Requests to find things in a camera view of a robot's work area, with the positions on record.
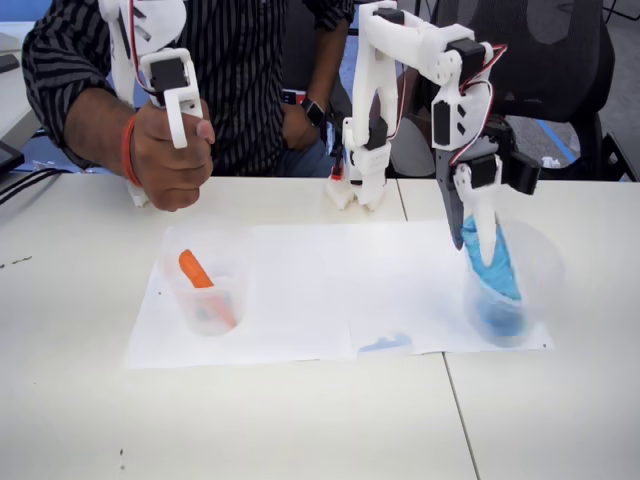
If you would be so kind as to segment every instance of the orange object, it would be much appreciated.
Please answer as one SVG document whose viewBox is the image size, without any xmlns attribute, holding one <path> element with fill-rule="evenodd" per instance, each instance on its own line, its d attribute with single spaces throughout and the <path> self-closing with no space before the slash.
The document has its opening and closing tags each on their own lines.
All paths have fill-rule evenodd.
<svg viewBox="0 0 640 480">
<path fill-rule="evenodd" d="M 204 271 L 204 268 L 202 268 L 202 265 L 200 265 L 200 262 L 198 262 L 198 259 L 193 255 L 191 250 L 187 249 L 182 252 L 178 258 L 178 262 L 180 263 L 180 269 L 187 276 L 194 288 L 209 288 L 214 286 L 209 275 Z M 212 297 L 211 304 L 229 328 L 234 328 L 238 325 L 233 313 L 231 313 L 222 298 Z"/>
<path fill-rule="evenodd" d="M 187 249 L 182 252 L 178 261 L 180 262 L 180 268 L 183 273 L 195 288 L 213 287 L 213 282 L 209 278 L 209 275 L 207 275 L 207 272 L 204 271 L 200 262 L 198 262 L 193 253 L 191 253 L 191 250 Z"/>
<path fill-rule="evenodd" d="M 136 187 L 141 188 L 142 184 L 136 176 L 136 172 L 133 171 L 133 164 L 131 163 L 131 136 L 133 135 L 135 124 L 136 116 L 133 115 L 122 132 L 122 169 L 124 170 L 124 176 L 127 180 L 133 183 Z"/>
</svg>

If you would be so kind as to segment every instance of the orange wristband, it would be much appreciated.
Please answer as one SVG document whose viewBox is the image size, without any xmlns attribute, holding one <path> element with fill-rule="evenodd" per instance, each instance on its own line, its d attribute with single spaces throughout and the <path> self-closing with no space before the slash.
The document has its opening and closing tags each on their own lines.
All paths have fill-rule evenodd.
<svg viewBox="0 0 640 480">
<path fill-rule="evenodd" d="M 124 176 L 127 180 L 133 183 L 136 187 L 142 187 L 140 180 L 138 180 L 136 173 L 133 171 L 133 164 L 131 163 L 131 136 L 133 135 L 135 122 L 136 116 L 133 115 L 122 132 L 122 169 L 124 170 Z"/>
</svg>

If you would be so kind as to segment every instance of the red wire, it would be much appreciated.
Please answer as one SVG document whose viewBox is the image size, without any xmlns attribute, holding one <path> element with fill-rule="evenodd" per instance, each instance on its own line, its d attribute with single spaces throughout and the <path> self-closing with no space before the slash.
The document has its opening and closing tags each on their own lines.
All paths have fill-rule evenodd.
<svg viewBox="0 0 640 480">
<path fill-rule="evenodd" d="M 402 100 L 400 102 L 400 112 L 398 113 L 398 121 L 396 122 L 396 131 L 393 132 L 393 135 L 387 137 L 387 140 L 393 140 L 398 135 L 398 130 L 400 130 L 400 120 L 402 120 L 402 111 L 404 110 L 404 94 L 407 87 L 407 67 L 402 67 Z"/>
<path fill-rule="evenodd" d="M 496 62 L 498 60 L 500 60 L 500 58 L 502 57 L 502 55 L 505 54 L 505 52 L 507 51 L 507 45 L 493 45 L 493 50 L 496 51 L 497 53 L 493 56 L 493 58 L 491 60 L 489 60 L 486 65 L 484 67 L 482 67 L 482 70 L 480 70 L 476 75 L 474 75 L 473 77 L 471 77 L 470 79 L 468 79 L 467 81 L 465 81 L 462 86 L 460 87 L 460 94 L 462 95 L 465 90 L 468 87 L 471 87 L 473 85 L 477 85 L 479 82 L 476 83 L 471 83 L 471 81 L 475 78 L 477 78 L 478 76 L 482 75 L 484 72 L 486 72 L 489 68 L 491 68 L 493 65 L 496 64 Z M 489 116 L 491 115 L 491 108 L 493 107 L 493 93 L 491 94 L 490 98 L 489 98 L 489 109 L 487 110 L 487 114 L 486 117 L 482 123 L 482 129 L 480 130 L 482 132 L 482 130 L 484 130 L 484 128 L 487 125 L 487 121 L 489 120 Z M 449 162 L 450 166 L 453 166 L 458 159 L 464 154 L 464 152 L 466 152 L 469 147 L 471 146 L 471 144 L 473 143 L 474 140 L 472 140 L 471 142 L 467 143 L 464 147 L 462 147 L 458 153 L 456 153 L 452 158 L 451 161 Z"/>
<path fill-rule="evenodd" d="M 506 45 L 495 45 L 493 47 L 494 50 L 498 50 L 498 53 L 496 53 L 493 58 L 491 60 L 489 60 L 486 65 L 484 65 L 482 67 L 482 70 L 480 70 L 478 73 L 476 73 L 473 77 L 469 78 L 467 81 L 465 81 L 462 86 L 460 87 L 460 93 L 462 94 L 462 92 L 464 92 L 469 84 L 469 82 L 471 82 L 474 78 L 482 75 L 484 72 L 486 72 L 488 69 L 490 69 L 491 67 L 493 67 L 496 62 L 498 60 L 500 60 L 500 58 L 502 57 L 502 55 L 505 54 L 505 52 L 507 51 L 507 46 Z"/>
<path fill-rule="evenodd" d="M 129 43 L 131 44 L 131 55 L 133 57 L 133 68 L 135 69 L 136 79 L 138 83 L 142 87 L 142 89 L 150 94 L 153 94 L 153 90 L 149 90 L 142 81 L 142 77 L 140 76 L 140 67 L 138 66 L 138 52 L 136 50 L 136 31 L 133 25 L 133 0 L 129 0 Z"/>
</svg>

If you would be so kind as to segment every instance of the orange carrot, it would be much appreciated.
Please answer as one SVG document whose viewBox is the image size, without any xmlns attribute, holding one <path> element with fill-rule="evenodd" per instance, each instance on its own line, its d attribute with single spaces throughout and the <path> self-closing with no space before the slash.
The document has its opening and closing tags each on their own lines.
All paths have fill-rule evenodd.
<svg viewBox="0 0 640 480">
<path fill-rule="evenodd" d="M 193 255 L 191 250 L 187 249 L 180 254 L 178 258 L 180 263 L 180 269 L 187 276 L 194 288 L 209 288 L 213 287 L 213 282 L 204 271 L 198 259 Z M 229 307 L 224 303 L 224 300 L 219 297 L 211 298 L 213 308 L 218 312 L 218 315 L 222 317 L 224 322 L 229 328 L 234 328 L 238 323 L 233 316 L 233 313 L 229 310 Z"/>
<path fill-rule="evenodd" d="M 213 287 L 213 282 L 204 271 L 200 262 L 191 253 L 191 250 L 185 250 L 180 254 L 178 259 L 182 272 L 187 276 L 195 288 Z"/>
</svg>

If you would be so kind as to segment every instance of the person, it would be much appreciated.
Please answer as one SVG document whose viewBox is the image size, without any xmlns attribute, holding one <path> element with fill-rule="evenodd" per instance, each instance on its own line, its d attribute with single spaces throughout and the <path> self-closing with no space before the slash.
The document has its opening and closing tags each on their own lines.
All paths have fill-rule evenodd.
<svg viewBox="0 0 640 480">
<path fill-rule="evenodd" d="M 353 0 L 303 0 L 315 15 L 317 55 L 309 100 L 326 111 Z M 300 105 L 282 103 L 282 41 L 289 0 L 189 0 L 178 47 L 187 48 L 205 119 L 183 115 L 176 150 L 166 113 L 136 113 L 116 98 L 107 23 L 98 0 L 53 0 L 23 46 L 28 99 L 55 145 L 81 168 L 124 176 L 123 132 L 135 115 L 131 164 L 151 202 L 176 211 L 213 175 L 329 176 L 332 161 Z"/>
</svg>

